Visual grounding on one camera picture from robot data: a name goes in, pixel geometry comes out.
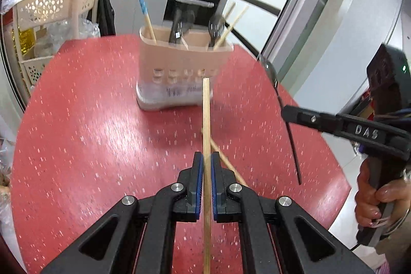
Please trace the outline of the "person's right hand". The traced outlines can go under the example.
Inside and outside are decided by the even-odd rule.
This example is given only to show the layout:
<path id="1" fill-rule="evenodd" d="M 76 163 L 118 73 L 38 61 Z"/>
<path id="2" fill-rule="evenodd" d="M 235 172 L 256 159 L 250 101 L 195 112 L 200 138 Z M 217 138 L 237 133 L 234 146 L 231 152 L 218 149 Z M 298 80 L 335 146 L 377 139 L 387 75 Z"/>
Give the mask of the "person's right hand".
<path id="1" fill-rule="evenodd" d="M 378 208 L 381 203 L 394 203 L 394 209 L 388 220 L 391 226 L 410 209 L 410 181 L 397 179 L 376 190 L 369 184 L 369 160 L 366 158 L 357 177 L 358 192 L 355 196 L 355 217 L 359 225 L 365 228 L 373 226 L 373 220 L 382 217 Z"/>

